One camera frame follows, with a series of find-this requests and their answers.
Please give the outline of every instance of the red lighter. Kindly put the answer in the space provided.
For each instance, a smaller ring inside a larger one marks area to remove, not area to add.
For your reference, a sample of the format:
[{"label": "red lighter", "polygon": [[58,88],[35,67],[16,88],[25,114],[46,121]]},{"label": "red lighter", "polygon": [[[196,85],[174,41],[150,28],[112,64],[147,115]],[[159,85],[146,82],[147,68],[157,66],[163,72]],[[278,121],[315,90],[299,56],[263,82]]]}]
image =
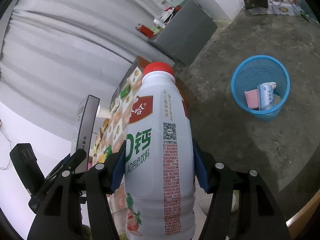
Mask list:
[{"label": "red lighter", "polygon": [[150,30],[149,28],[145,27],[144,25],[142,25],[140,23],[136,26],[136,29],[139,32],[141,32],[144,35],[146,35],[148,38],[151,38],[153,36],[153,34],[154,34],[152,30]]}]

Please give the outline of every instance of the blue gripper pad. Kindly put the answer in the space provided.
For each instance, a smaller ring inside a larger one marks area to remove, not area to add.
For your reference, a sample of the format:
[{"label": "blue gripper pad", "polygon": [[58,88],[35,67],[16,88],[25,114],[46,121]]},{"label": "blue gripper pad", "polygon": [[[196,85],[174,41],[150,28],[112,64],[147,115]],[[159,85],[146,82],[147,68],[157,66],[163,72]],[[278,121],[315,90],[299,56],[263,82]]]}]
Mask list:
[{"label": "blue gripper pad", "polygon": [[192,147],[193,147],[193,159],[195,163],[195,173],[198,178],[199,185],[201,188],[204,189],[205,192],[209,192],[210,185],[209,185],[208,171],[201,158],[201,155],[200,155],[201,150],[194,139],[192,140]]},{"label": "blue gripper pad", "polygon": [[117,153],[112,153],[106,158],[108,170],[111,171],[111,183],[109,189],[113,194],[119,187],[124,175],[124,160],[125,160],[126,141],[122,143],[120,150]]}]

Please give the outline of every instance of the cloth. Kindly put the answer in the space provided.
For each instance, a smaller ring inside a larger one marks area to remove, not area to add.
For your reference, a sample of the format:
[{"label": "cloth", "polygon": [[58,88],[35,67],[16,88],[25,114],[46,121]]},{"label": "cloth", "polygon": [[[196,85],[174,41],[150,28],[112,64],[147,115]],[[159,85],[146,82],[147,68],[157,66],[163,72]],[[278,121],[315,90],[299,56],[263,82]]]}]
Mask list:
[{"label": "cloth", "polygon": [[[18,0],[2,47],[0,82],[34,108],[73,124],[77,106],[88,94],[109,105],[136,56],[173,65],[135,29],[138,23],[152,24],[162,10],[158,3]],[[0,101],[17,111],[10,98],[10,93],[0,94]],[[50,131],[49,126],[42,128]]]}]

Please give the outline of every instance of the wire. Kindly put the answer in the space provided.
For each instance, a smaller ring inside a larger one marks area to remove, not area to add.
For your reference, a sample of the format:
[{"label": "wire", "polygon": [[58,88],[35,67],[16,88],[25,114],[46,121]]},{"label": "wire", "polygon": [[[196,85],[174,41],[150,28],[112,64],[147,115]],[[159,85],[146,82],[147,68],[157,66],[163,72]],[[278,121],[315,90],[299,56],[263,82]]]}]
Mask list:
[{"label": "wire", "polygon": [[[275,1],[275,0],[272,0],[272,2],[270,1],[270,3],[272,4],[273,13],[274,13],[275,15],[277,15],[273,6],[274,6],[274,5],[275,5],[275,6],[280,6],[280,5],[282,4],[283,0],[280,0],[280,3],[279,3],[279,4],[274,4],[274,3],[273,3],[274,1]],[[305,18],[303,18],[303,17],[301,16],[301,14],[299,14],[297,8],[295,7],[295,4],[294,4],[291,0],[288,0],[288,1],[289,1],[289,3],[291,4],[292,10],[294,11],[295,16],[296,16],[300,21],[304,21]]]},{"label": "wire", "polygon": [[[8,136],[6,136],[6,135],[4,134],[4,132],[3,132],[1,129],[0,129],[0,131],[2,132],[2,134],[4,135],[4,137],[7,139],[7,141],[10,143],[10,150],[12,151],[11,141],[9,140]],[[6,170],[8,170],[8,169],[9,169],[10,164],[11,164],[11,159],[9,160],[8,165],[7,165],[6,167],[0,167],[0,170],[1,170],[1,171],[6,171]]]},{"label": "wire", "polygon": [[301,21],[307,20],[307,19],[305,19],[304,17],[301,16],[301,12],[299,12],[297,10],[296,5],[294,4],[295,2],[297,2],[301,6],[300,1],[299,0],[293,0],[293,1],[292,0],[288,0],[288,1],[289,1],[289,3],[291,3],[292,9],[293,9],[294,14],[296,15],[296,17]]}]

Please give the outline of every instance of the white cable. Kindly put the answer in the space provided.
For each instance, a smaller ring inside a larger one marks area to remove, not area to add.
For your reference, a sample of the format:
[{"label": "white cable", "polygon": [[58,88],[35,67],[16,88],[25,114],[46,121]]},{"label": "white cable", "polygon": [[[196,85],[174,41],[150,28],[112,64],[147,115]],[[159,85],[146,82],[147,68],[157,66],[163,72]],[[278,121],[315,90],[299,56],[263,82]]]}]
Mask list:
[{"label": "white cable", "polygon": [[[7,141],[10,143],[10,150],[12,151],[12,145],[11,145],[11,141],[9,140],[9,138],[4,134],[4,132],[0,129],[0,131],[2,132],[2,134],[4,135],[4,137],[7,139]],[[6,167],[0,167],[1,171],[6,171],[9,169],[9,166],[11,164],[11,159],[9,160],[9,163]]]}]

